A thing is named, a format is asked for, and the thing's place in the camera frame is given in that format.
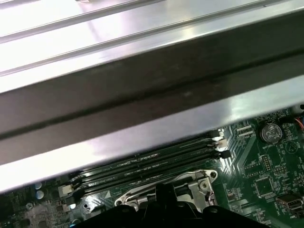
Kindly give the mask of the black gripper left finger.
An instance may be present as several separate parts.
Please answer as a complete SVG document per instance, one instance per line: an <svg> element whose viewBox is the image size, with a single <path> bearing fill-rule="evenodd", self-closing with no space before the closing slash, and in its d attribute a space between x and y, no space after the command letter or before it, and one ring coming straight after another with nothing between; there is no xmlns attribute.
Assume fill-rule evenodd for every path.
<svg viewBox="0 0 304 228"><path fill-rule="evenodd" d="M136 211L120 205L80 223L82 228L160 228L165 223L166 185L155 187L156 200Z"/></svg>

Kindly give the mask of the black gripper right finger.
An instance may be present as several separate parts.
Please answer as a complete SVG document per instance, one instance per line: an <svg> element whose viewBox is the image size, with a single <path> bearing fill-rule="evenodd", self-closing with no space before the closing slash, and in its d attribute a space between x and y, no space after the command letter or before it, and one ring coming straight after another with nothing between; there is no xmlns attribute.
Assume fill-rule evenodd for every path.
<svg viewBox="0 0 304 228"><path fill-rule="evenodd" d="M202 212L177 201L174 186L165 184L165 220L170 228L263 228L264 225L220 206Z"/></svg>

